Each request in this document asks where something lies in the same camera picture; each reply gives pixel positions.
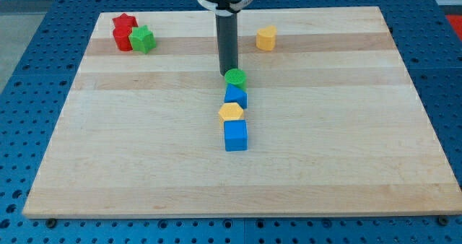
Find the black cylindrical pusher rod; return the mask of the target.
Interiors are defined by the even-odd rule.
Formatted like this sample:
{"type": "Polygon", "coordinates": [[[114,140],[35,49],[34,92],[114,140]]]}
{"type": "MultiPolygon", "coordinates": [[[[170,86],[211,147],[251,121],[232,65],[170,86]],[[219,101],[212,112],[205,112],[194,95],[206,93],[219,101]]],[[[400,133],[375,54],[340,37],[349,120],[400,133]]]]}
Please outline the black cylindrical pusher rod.
{"type": "Polygon", "coordinates": [[[219,72],[224,76],[238,67],[237,15],[216,15],[219,72]]]}

